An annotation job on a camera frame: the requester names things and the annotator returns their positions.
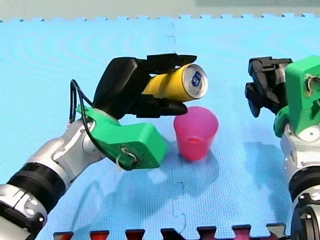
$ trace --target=metal cylinder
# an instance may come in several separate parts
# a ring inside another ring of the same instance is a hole
[[[208,91],[208,78],[196,64],[187,64],[175,71],[154,76],[142,94],[159,99],[188,102],[202,98]]]

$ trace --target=black wire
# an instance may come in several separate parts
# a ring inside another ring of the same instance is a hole
[[[280,238],[278,238],[278,240],[290,240],[291,236],[282,236]]]
[[[70,116],[69,116],[69,123],[73,123],[76,119],[76,108],[77,108],[77,93],[79,96],[79,101],[80,101],[80,107],[81,107],[81,119],[82,123],[85,129],[86,134],[88,135],[89,139],[91,142],[95,145],[95,147],[107,158],[109,158],[111,161],[116,163],[116,160],[110,156],[106,151],[103,150],[103,148],[97,143],[97,141],[94,139],[92,136],[89,128],[88,128],[88,121],[86,117],[86,109],[85,109],[85,104],[84,100],[91,106],[94,107],[93,103],[85,96],[85,94],[81,91],[79,85],[77,84],[76,80],[72,79],[70,83]],[[138,161],[133,161],[130,167],[124,166],[121,162],[119,162],[119,166],[126,170],[126,171],[131,171],[132,169],[135,168],[137,165]]]

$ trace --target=can lid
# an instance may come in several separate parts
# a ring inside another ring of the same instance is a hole
[[[208,91],[207,75],[196,64],[190,64],[184,69],[182,83],[187,94],[193,99],[202,98]]]

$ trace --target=green 3d printed part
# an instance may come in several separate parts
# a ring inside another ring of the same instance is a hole
[[[290,123],[295,134],[320,123],[320,56],[311,55],[285,68],[288,106],[276,115],[274,132],[282,136]]]
[[[81,113],[80,106],[76,111]],[[158,168],[167,151],[167,144],[150,123],[120,125],[118,121],[94,108],[85,107],[85,115],[93,119],[92,137],[114,159],[129,166],[137,159],[135,169]]]

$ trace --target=blue foam mat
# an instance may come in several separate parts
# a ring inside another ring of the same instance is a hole
[[[76,79],[92,99],[112,58],[177,52],[198,56],[210,85],[206,97],[188,103],[214,112],[220,123],[210,154],[190,164],[178,155],[172,117],[151,122],[170,146],[163,165],[153,170],[118,172],[107,160],[90,166],[74,183],[37,240],[54,232],[109,230],[108,239],[125,230],[145,229],[146,240],[174,228],[197,239],[197,227],[216,226],[215,237],[234,237],[233,226],[251,225],[252,237],[266,237],[267,224],[287,224],[291,202],[283,173],[274,115],[251,116],[244,96],[248,60],[273,56],[297,60],[317,49],[319,18],[264,15],[263,18],[180,19],[122,17],[106,21],[55,19],[0,24],[0,102],[2,103],[0,182],[5,183],[44,142],[60,136],[69,116],[69,81]]]

